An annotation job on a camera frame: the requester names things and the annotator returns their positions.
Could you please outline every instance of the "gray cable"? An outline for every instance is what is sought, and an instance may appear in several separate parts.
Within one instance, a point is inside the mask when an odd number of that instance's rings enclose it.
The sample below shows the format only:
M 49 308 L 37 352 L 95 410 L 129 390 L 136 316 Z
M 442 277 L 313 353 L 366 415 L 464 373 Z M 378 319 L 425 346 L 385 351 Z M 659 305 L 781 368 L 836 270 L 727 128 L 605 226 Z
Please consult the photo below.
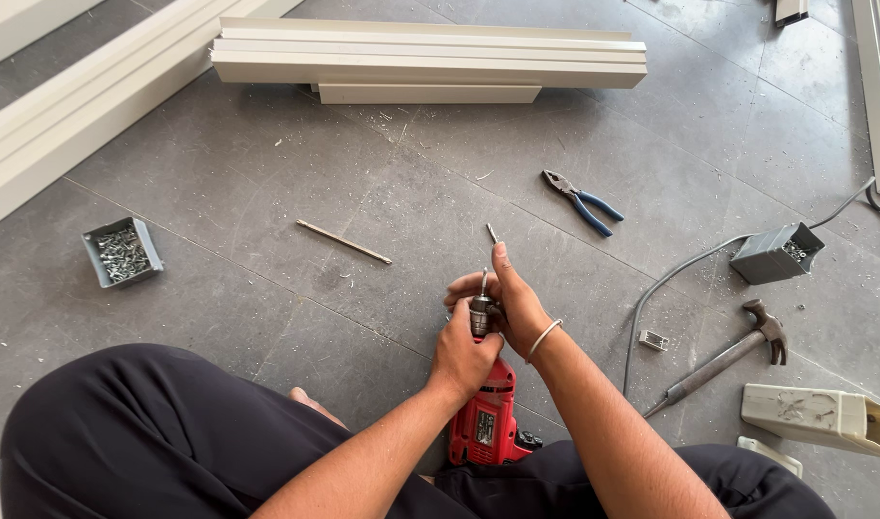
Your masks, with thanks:
M 875 182 L 875 177 L 874 177 L 874 176 L 871 177 L 869 180 L 867 180 L 866 183 L 862 185 L 862 187 L 860 187 L 855 193 L 853 193 L 853 196 L 852 196 L 852 197 L 847 198 L 847 201 L 845 201 L 844 203 L 840 204 L 840 207 L 838 207 L 834 212 L 832 212 L 830 216 L 828 216 L 827 218 L 823 219 L 822 221 L 820 221 L 820 222 L 818 222 L 818 223 L 812 223 L 811 225 L 808 226 L 808 228 L 809 228 L 809 229 L 814 229 L 815 227 L 817 227 L 817 226 L 819 226 L 819 225 L 824 225 L 825 223 L 828 223 L 828 222 L 830 222 L 831 220 L 834 220 L 834 217 L 835 217 L 835 216 L 837 216 L 838 214 L 840 214 L 840 212 L 841 212 L 842 210 L 846 209 L 847 206 L 849 206 L 850 202 L 852 202 L 853 200 L 855 200 L 856 197 L 858 197 L 859 195 L 861 195 L 863 191 L 865 191 L 866 189 L 868 189 L 869 186 L 872 185 L 873 182 Z
M 719 252 L 724 247 L 727 247 L 728 245 L 731 245 L 732 243 L 734 243 L 738 240 L 746 240 L 747 238 L 749 238 L 751 236 L 753 236 L 753 235 L 740 235 L 740 236 L 734 237 L 726 242 L 720 243 L 720 244 L 716 245 L 715 247 L 712 247 L 711 249 L 709 249 L 705 252 L 701 252 L 701 253 L 697 254 L 696 256 L 693 256 L 692 258 L 688 259 L 686 262 L 681 264 L 679 267 L 677 267 L 676 269 L 669 272 L 665 277 L 662 277 L 661 279 L 659 279 L 657 283 L 653 284 L 651 286 L 651 288 L 648 289 L 648 291 L 642 295 L 642 298 L 638 301 L 638 305 L 636 305 L 636 313 L 632 316 L 632 334 L 629 337 L 629 349 L 625 354 L 625 375 L 623 376 L 623 396 L 627 397 L 629 395 L 629 373 L 632 372 L 632 350 L 633 350 L 633 346 L 636 345 L 636 337 L 638 337 L 638 318 L 641 317 L 641 315 L 642 315 L 642 307 L 645 306 L 645 301 L 648 301 L 648 298 L 651 297 L 651 295 L 655 292 L 655 290 L 661 288 L 661 286 L 663 284 L 665 284 L 671 278 L 676 276 L 683 269 L 689 267 L 690 265 L 696 263 L 697 261 L 700 261 L 700 259 L 705 258 L 706 256 L 710 256 L 712 254 L 715 254 L 716 252 Z
M 873 176 L 868 181 L 866 181 L 866 183 L 862 187 L 860 187 L 860 189 L 857 190 L 857 192 L 854 193 L 852 197 L 847 198 L 847 200 L 844 203 L 840 204 L 840 207 L 838 207 L 837 210 L 832 212 L 830 214 L 830 216 L 828 216 L 827 218 L 823 219 L 820 222 L 813 223 L 813 224 L 809 225 L 808 228 L 814 229 L 815 227 L 817 227 L 819 225 L 824 225 L 825 223 L 828 223 L 831 220 L 833 220 L 835 216 L 837 216 L 842 210 L 846 209 L 847 206 L 849 206 L 849 204 L 853 200 L 855 200 L 859 195 L 861 195 L 863 191 L 866 192 L 866 197 L 869 199 L 870 205 L 872 205 L 872 207 L 874 209 L 880 211 L 880 206 L 875 203 L 874 199 L 872 199 L 871 186 L 873 185 L 874 182 L 875 182 L 875 177 Z M 672 270 L 667 275 L 665 275 L 664 277 L 659 279 L 657 283 L 652 285 L 651 288 L 648 289 L 648 291 L 642 295 L 642 298 L 638 301 L 638 304 L 636 305 L 636 312 L 632 316 L 632 331 L 631 331 L 630 337 L 629 337 L 629 348 L 625 353 L 625 374 L 623 375 L 623 396 L 626 397 L 626 399 L 628 399 L 628 396 L 629 396 L 629 374 L 632 373 L 632 350 L 633 350 L 634 346 L 636 345 L 636 337 L 638 337 L 638 320 L 642 316 L 642 308 L 645 307 L 645 302 L 648 301 L 648 298 L 651 297 L 651 295 L 655 292 L 655 290 L 661 288 L 662 285 L 664 285 L 666 282 L 670 281 L 671 278 L 673 278 L 674 276 L 679 274 L 680 271 L 682 271 L 683 269 L 689 267 L 690 265 L 696 263 L 697 261 L 700 261 L 700 259 L 705 258 L 706 256 L 711 256 L 711 255 L 715 254 L 716 252 L 719 252 L 724 247 L 727 247 L 728 245 L 731 245 L 732 243 L 734 243 L 736 241 L 746 240 L 747 238 L 749 238 L 751 236 L 753 236 L 753 235 L 740 235 L 740 236 L 734 237 L 728 241 L 725 241 L 725 242 L 722 242 L 722 243 L 716 245 L 715 247 L 712 247 L 710 250 L 707 250 L 705 252 L 701 252 L 701 253 L 697 254 L 696 256 L 693 256 L 692 258 L 688 259 L 686 262 L 684 262 L 683 264 L 678 266 L 676 269 Z
M 878 210 L 880 212 L 880 205 L 875 203 L 875 198 L 872 197 L 872 191 L 873 191 L 874 187 L 875 187 L 875 185 L 870 184 L 869 188 L 866 189 L 866 199 L 869 200 L 869 205 L 873 206 L 875 208 L 875 210 Z

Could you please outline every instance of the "box of screws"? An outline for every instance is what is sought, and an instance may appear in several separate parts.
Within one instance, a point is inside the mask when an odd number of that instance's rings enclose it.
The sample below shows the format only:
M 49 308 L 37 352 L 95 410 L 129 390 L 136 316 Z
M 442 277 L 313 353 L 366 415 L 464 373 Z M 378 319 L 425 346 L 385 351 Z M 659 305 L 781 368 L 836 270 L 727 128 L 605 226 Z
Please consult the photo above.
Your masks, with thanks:
M 784 225 L 747 238 L 729 264 L 749 284 L 764 284 L 810 273 L 825 243 L 804 223 Z
M 164 270 L 142 220 L 123 218 L 81 238 L 101 288 L 123 288 Z

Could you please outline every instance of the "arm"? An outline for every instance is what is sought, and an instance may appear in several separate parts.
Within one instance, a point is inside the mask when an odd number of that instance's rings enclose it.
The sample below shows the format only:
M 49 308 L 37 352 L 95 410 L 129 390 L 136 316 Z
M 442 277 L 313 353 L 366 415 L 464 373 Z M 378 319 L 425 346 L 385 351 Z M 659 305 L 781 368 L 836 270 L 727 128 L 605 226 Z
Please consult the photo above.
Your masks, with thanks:
M 509 321 L 502 322 L 501 329 L 507 342 L 526 358 L 551 319 L 514 271 L 503 243 L 494 246 L 492 264 L 496 276 L 489 275 L 489 293 L 502 301 Z M 477 293 L 475 276 L 453 282 L 445 303 Z M 561 328 L 543 339 L 530 362 L 549 388 L 609 517 L 728 519 L 699 476 Z
M 469 302 L 459 301 L 437 336 L 423 390 L 308 466 L 252 519 L 385 517 L 414 465 L 479 390 L 502 347 L 498 334 L 472 342 Z

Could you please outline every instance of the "gray plastic box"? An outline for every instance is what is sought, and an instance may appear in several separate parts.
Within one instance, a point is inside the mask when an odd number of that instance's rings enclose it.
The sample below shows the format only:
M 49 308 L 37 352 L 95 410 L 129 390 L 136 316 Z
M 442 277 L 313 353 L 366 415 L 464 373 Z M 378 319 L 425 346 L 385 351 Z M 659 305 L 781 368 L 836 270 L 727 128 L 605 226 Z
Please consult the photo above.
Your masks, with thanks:
M 135 233 L 138 235 L 139 242 L 142 243 L 142 247 L 146 249 L 148 268 L 135 276 L 130 276 L 122 281 L 114 283 L 110 279 L 110 275 L 107 274 L 107 269 L 103 266 L 103 263 L 100 262 L 100 250 L 97 247 L 97 238 L 126 229 L 131 223 L 135 227 Z M 155 245 L 152 244 L 151 237 L 148 235 L 146 224 L 138 218 L 127 216 L 126 218 L 123 218 L 123 220 L 102 225 L 93 231 L 81 235 L 81 241 L 84 242 L 85 248 L 88 249 L 88 257 L 91 259 L 91 264 L 94 265 L 94 270 L 97 271 L 97 279 L 100 282 L 100 288 L 124 288 L 146 278 L 153 277 L 155 274 L 164 270 L 164 266 L 161 264 L 158 253 L 155 251 Z
M 804 258 L 796 261 L 783 250 L 789 240 L 804 249 Z M 747 238 L 730 265 L 749 284 L 772 283 L 811 272 L 815 254 L 824 247 L 807 225 L 798 222 Z

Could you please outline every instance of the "claw hammer head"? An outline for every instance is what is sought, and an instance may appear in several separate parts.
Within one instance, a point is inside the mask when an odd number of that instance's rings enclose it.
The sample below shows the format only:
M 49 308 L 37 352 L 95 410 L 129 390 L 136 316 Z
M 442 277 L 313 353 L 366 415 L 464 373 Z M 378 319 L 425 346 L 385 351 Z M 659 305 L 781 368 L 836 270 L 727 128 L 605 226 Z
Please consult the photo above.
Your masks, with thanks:
M 745 310 L 757 317 L 755 330 L 759 330 L 770 342 L 770 364 L 786 366 L 786 355 L 789 353 L 789 343 L 783 332 L 783 323 L 779 319 L 767 313 L 764 302 L 760 299 L 752 299 L 744 304 Z

